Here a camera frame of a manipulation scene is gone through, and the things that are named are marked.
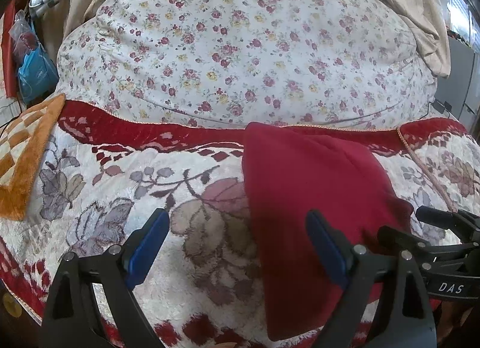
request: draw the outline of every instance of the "fleece blanket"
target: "fleece blanket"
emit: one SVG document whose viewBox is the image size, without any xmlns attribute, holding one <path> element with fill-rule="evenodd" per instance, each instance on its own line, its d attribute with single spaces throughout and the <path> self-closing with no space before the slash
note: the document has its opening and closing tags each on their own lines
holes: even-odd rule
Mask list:
<svg viewBox="0 0 480 348">
<path fill-rule="evenodd" d="M 366 146 L 398 197 L 447 210 L 396 130 L 342 131 L 293 126 Z M 478 213 L 480 148 L 460 123 L 430 119 L 401 132 L 456 208 Z M 40 322 L 60 257 L 98 254 L 122 243 L 157 207 L 171 228 L 146 281 L 134 290 L 166 346 L 300 347 L 316 331 L 272 342 L 242 173 L 243 130 L 133 123 L 84 102 L 66 101 L 34 181 L 25 219 L 0 219 L 0 278 Z M 71 184 L 67 192 L 66 184 Z M 411 217 L 413 233 L 454 244 L 449 231 Z M 121 345 L 105 296 L 97 301 L 112 341 Z M 373 319 L 364 314 L 358 340 Z"/>
</svg>

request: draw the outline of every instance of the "folded red cloth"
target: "folded red cloth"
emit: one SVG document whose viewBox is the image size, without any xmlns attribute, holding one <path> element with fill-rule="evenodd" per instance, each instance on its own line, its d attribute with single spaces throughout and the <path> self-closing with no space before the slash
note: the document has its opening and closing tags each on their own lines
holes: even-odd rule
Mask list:
<svg viewBox="0 0 480 348">
<path fill-rule="evenodd" d="M 397 198 L 383 167 L 356 142 L 259 123 L 251 123 L 244 138 L 245 190 L 268 336 L 275 341 L 324 325 L 341 295 L 307 237 L 310 209 L 318 209 L 352 244 L 375 252 L 380 226 L 410 232 L 413 207 Z"/>
</svg>

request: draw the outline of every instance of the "metal screw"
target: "metal screw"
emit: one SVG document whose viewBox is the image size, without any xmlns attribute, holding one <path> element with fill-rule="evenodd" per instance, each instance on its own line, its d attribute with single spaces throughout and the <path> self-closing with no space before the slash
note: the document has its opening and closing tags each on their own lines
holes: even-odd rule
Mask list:
<svg viewBox="0 0 480 348">
<path fill-rule="evenodd" d="M 367 252 L 367 248 L 364 247 L 363 245 L 357 244 L 353 247 L 353 251 L 356 254 L 365 254 Z"/>
<path fill-rule="evenodd" d="M 64 259 L 66 262 L 72 261 L 74 257 L 75 257 L 75 253 L 74 253 L 74 252 L 67 252 L 66 254 L 63 255 L 63 259 Z"/>
<path fill-rule="evenodd" d="M 122 247 L 120 245 L 112 245 L 111 247 L 109 247 L 110 254 L 119 254 L 121 250 Z"/>
<path fill-rule="evenodd" d="M 412 254 L 408 250 L 403 250 L 400 255 L 402 256 L 403 259 L 405 260 L 411 260 L 412 259 Z"/>
</svg>

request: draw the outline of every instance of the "floral print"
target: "floral print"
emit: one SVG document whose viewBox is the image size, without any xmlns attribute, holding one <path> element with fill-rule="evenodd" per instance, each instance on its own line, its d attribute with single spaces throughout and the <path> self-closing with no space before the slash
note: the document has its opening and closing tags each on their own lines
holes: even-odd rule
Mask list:
<svg viewBox="0 0 480 348">
<path fill-rule="evenodd" d="M 106 0 L 58 68 L 67 98 L 203 127 L 397 126 L 436 88 L 378 0 Z"/>
</svg>

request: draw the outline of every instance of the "floral blanket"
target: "floral blanket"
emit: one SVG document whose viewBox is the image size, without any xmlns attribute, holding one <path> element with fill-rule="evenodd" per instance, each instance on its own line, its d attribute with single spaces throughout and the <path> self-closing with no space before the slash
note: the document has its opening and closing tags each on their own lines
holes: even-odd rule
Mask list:
<svg viewBox="0 0 480 348">
<path fill-rule="evenodd" d="M 396 130 L 345 131 L 295 126 L 367 146 L 395 192 L 414 207 L 446 210 L 412 161 Z M 480 207 L 480 147 L 460 123 L 405 124 L 410 147 L 453 200 Z M 316 332 L 272 342 L 267 337 L 262 280 L 243 188 L 243 130 L 131 123 L 67 100 L 35 180 L 24 221 L 0 219 L 0 278 L 41 320 L 59 259 L 69 250 L 99 254 L 122 243 L 155 208 L 169 210 L 170 233 L 144 284 L 134 290 L 167 346 L 303 346 Z M 412 232 L 433 244 L 458 239 L 411 218 Z M 111 338 L 120 344 L 105 296 L 95 285 Z M 364 315 L 372 320 L 375 304 Z M 357 338 L 364 334 L 359 331 Z"/>
<path fill-rule="evenodd" d="M 396 127 L 436 90 L 416 48 L 379 0 L 106 0 L 57 92 L 140 122 Z"/>
</svg>

